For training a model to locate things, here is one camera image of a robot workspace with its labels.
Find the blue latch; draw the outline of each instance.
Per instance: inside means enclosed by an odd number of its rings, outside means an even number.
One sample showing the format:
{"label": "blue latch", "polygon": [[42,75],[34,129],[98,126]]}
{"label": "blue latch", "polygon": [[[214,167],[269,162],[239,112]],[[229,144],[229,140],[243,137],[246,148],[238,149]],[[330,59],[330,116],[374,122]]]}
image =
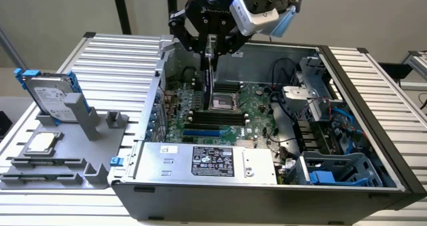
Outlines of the blue latch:
{"label": "blue latch", "polygon": [[19,83],[21,83],[22,88],[23,88],[25,90],[27,90],[27,84],[26,84],[26,82],[25,82],[25,80],[23,80],[23,69],[21,69],[21,68],[15,69],[14,74],[15,74],[17,80],[18,80]]}
{"label": "blue latch", "polygon": [[336,184],[336,178],[332,171],[314,171],[310,173],[310,180],[314,185]]}
{"label": "blue latch", "polygon": [[123,167],[125,158],[123,157],[114,157],[110,161],[111,167]]}
{"label": "blue latch", "polygon": [[22,75],[27,77],[37,77],[42,74],[41,70],[27,70]]}
{"label": "blue latch", "polygon": [[[83,91],[82,91],[82,88],[81,88],[81,84],[79,84],[79,81],[78,81],[78,76],[74,73],[74,71],[70,70],[70,72],[67,73],[67,76],[70,77],[70,80],[71,80],[73,91],[75,93],[83,94]],[[83,103],[85,103],[86,109],[87,109],[87,112],[91,113],[91,107],[89,105],[89,101],[87,101],[86,97],[85,97]]]}
{"label": "blue latch", "polygon": [[286,15],[282,18],[282,21],[279,22],[278,26],[274,28],[270,34],[271,37],[281,38],[283,36],[293,22],[295,14],[297,14],[297,7],[293,5],[289,11],[286,12]]}
{"label": "blue latch", "polygon": [[332,171],[314,171],[310,173],[310,181],[314,185],[366,186],[369,179],[361,178],[356,182],[337,182]]}

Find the blue cable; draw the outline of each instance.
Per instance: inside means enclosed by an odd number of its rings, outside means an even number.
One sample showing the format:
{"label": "blue cable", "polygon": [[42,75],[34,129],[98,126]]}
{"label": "blue cable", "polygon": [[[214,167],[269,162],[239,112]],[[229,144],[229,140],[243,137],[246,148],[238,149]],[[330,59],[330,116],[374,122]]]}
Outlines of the blue cable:
{"label": "blue cable", "polygon": [[361,178],[357,182],[337,182],[336,185],[341,186],[365,186],[369,183],[369,178]]}
{"label": "blue cable", "polygon": [[[352,116],[345,110],[342,110],[341,108],[336,107],[333,108],[333,111],[338,112],[340,114],[345,115],[349,119],[350,119],[350,124],[352,124],[352,127],[354,127],[354,116]],[[352,136],[350,136],[350,144],[349,144],[349,148],[346,150],[346,153],[345,155],[349,155],[352,150],[353,150],[353,147],[354,147],[354,141],[352,139]]]}
{"label": "blue cable", "polygon": [[333,111],[341,113],[345,116],[348,116],[348,118],[350,119],[350,124],[352,124],[352,126],[354,126],[354,116],[352,116],[345,110],[342,110],[338,107],[333,108]]}

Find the hard drive label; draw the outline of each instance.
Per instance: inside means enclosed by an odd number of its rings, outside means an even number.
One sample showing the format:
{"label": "hard drive label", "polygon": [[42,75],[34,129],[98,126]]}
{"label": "hard drive label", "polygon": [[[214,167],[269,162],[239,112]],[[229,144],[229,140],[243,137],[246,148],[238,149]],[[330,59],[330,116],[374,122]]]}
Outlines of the hard drive label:
{"label": "hard drive label", "polygon": [[53,87],[35,87],[34,90],[54,118],[62,121],[78,121],[74,111],[63,103],[67,95],[62,90]]}
{"label": "hard drive label", "polygon": [[235,176],[234,149],[193,147],[191,173],[195,176]]}

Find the slotted metal surface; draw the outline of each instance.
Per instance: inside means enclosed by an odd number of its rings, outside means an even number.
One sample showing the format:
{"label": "slotted metal surface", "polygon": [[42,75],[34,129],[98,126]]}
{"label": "slotted metal surface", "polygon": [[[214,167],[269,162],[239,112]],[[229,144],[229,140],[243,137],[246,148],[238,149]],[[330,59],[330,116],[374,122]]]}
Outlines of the slotted metal surface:
{"label": "slotted metal surface", "polygon": [[[358,89],[362,98],[366,101],[397,149],[413,169],[425,188],[427,188],[427,119],[426,115],[418,109],[402,89],[394,83],[393,79],[384,71],[382,67],[374,61],[370,54],[361,53],[356,48],[337,49],[332,51],[342,65],[344,69]],[[356,76],[354,71],[365,69]],[[405,215],[414,220],[427,221],[427,205],[418,202],[393,214],[384,213],[385,219],[397,218]]]}
{"label": "slotted metal surface", "polygon": [[[89,103],[95,106],[99,112],[121,110],[130,116],[131,122],[122,141],[121,156],[131,153],[134,135],[139,132],[138,122],[145,109],[150,77],[153,77],[157,60],[159,60],[159,42],[159,37],[98,34],[94,39],[82,40],[59,70],[62,73],[73,68],[78,74]],[[370,67],[370,62],[362,59],[364,57],[357,49],[333,48],[333,51],[337,55],[342,55],[340,61],[345,62],[349,67]],[[370,80],[380,80],[380,77],[382,77],[376,75],[373,70],[366,72],[373,76]],[[368,78],[361,78],[361,74],[365,74],[365,72],[356,72],[354,80],[368,80]],[[390,87],[362,85],[358,86],[358,90],[364,95],[378,95],[378,99],[376,97],[369,99],[368,97],[368,102],[372,104],[370,107],[377,112],[377,116],[385,117],[381,122],[388,132],[420,135],[426,130],[420,121],[386,118],[414,118],[414,114],[405,107],[405,103],[397,102],[401,97]],[[390,104],[394,104],[396,107],[386,108]],[[0,173],[9,171],[11,157],[18,156],[30,139],[33,130],[39,125],[39,121],[35,120],[38,113],[37,105],[33,104],[11,133],[0,143]],[[400,148],[420,180],[427,184],[427,162],[425,157],[425,155],[427,156],[427,148],[420,142],[425,141],[425,138],[413,140],[416,142],[396,142],[396,146]],[[381,211],[356,225],[425,226],[427,224],[426,221],[427,200],[422,200],[405,210]],[[0,190],[2,225],[131,226],[154,225],[154,223],[134,220],[114,190],[107,188],[103,190]],[[181,225],[181,223],[158,222],[157,225]],[[235,226],[238,224],[190,223],[190,225]]]}

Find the cable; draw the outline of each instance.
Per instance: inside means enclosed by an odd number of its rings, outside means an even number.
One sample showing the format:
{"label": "cable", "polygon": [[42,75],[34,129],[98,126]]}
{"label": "cable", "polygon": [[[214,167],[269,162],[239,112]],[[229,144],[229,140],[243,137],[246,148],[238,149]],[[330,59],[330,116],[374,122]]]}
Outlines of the cable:
{"label": "cable", "polygon": [[245,102],[238,106],[238,108],[241,108],[243,105],[246,105],[246,103],[250,101],[253,97],[253,90],[249,91],[249,96],[247,96],[247,100],[245,100]]}
{"label": "cable", "polygon": [[[274,91],[274,92],[270,94],[270,97],[269,97],[270,101],[273,100],[273,95],[275,95],[275,94],[279,94],[279,96],[281,96],[281,93],[277,92],[277,91]],[[289,113],[289,111],[287,111],[287,109],[286,109],[286,106],[285,106],[283,103],[281,102],[279,96],[278,96],[277,98],[278,98],[278,104],[279,104],[279,106],[281,106],[281,109],[283,110],[283,112],[285,112],[286,116],[290,118],[290,120],[291,120],[294,123],[297,123],[297,120],[294,119],[293,115]]]}
{"label": "cable", "polygon": [[311,102],[307,103],[306,106],[302,108],[302,111],[301,111],[299,115],[303,116],[303,112],[305,112],[305,110],[307,109],[307,107],[310,106],[310,104],[313,104],[313,103],[314,103],[317,100],[320,100],[320,99],[328,100],[329,119],[332,120],[332,118],[333,118],[332,100],[330,100],[328,97],[317,97],[317,98],[314,98],[314,99],[311,100]]}
{"label": "cable", "polygon": [[[290,76],[289,76],[289,73],[287,73],[287,70],[285,68],[281,68],[281,72],[285,73],[285,76],[286,76],[286,81],[289,82],[289,84],[282,84],[283,86],[286,85],[290,85],[291,84],[291,80],[290,80]],[[278,83],[275,84],[275,88],[279,86],[279,81],[281,81],[281,74],[279,74],[279,77],[278,77]]]}
{"label": "cable", "polygon": [[422,101],[422,98],[421,98],[422,95],[427,95],[427,93],[424,92],[424,93],[421,93],[421,94],[418,95],[418,100],[420,100],[420,102],[422,103],[422,106],[420,107],[421,110],[424,110],[424,109],[427,107],[427,99],[426,99],[426,101],[424,102],[424,101]]}
{"label": "cable", "polygon": [[250,83],[247,83],[246,85],[243,85],[243,87],[239,88],[239,90],[238,90],[235,93],[239,93],[249,85],[250,85]]}
{"label": "cable", "polygon": [[289,142],[289,141],[291,141],[291,140],[297,140],[295,137],[289,138],[289,139],[286,139],[286,140],[283,140],[283,141],[277,141],[277,140],[274,140],[274,139],[273,139],[273,133],[274,133],[274,131],[275,131],[277,129],[278,129],[278,127],[275,127],[274,130],[271,130],[271,132],[269,133],[267,138],[270,139],[270,141],[273,141],[273,142],[275,142],[275,143],[285,143],[285,142]]}
{"label": "cable", "polygon": [[246,105],[246,103],[250,101],[250,98],[247,100],[245,100],[245,102],[238,106],[238,108],[241,108],[243,105]]}
{"label": "cable", "polygon": [[293,59],[290,59],[289,57],[282,57],[279,58],[274,64],[273,64],[273,70],[271,70],[271,86],[275,87],[275,68],[277,68],[277,65],[278,63],[282,61],[282,60],[287,60],[293,63],[294,67],[297,65],[295,61]]}
{"label": "cable", "polygon": [[185,80],[185,73],[187,70],[194,70],[195,72],[198,71],[198,69],[194,67],[194,66],[186,66],[182,70],[182,73],[181,73],[181,79]]}

